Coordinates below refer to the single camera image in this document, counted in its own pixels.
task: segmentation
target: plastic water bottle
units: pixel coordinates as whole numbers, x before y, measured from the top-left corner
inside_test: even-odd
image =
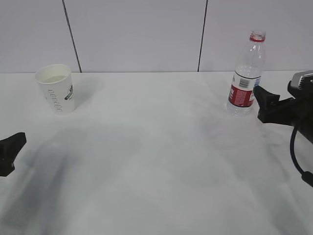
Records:
[[[228,102],[228,111],[235,116],[250,113],[254,87],[260,83],[265,64],[265,32],[253,31],[236,64]]]

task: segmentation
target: table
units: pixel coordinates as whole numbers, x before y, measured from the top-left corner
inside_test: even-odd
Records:
[[[294,71],[261,85],[290,95]],[[232,72],[73,74],[56,116],[34,74],[0,75],[0,139],[26,132],[0,179],[1,235],[309,235],[313,188],[291,127],[225,110]],[[301,135],[296,154],[313,170]]]

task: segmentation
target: paper cup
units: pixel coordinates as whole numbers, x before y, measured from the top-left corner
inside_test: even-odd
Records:
[[[75,109],[70,68],[50,65],[40,69],[35,79],[53,111],[64,115]]]

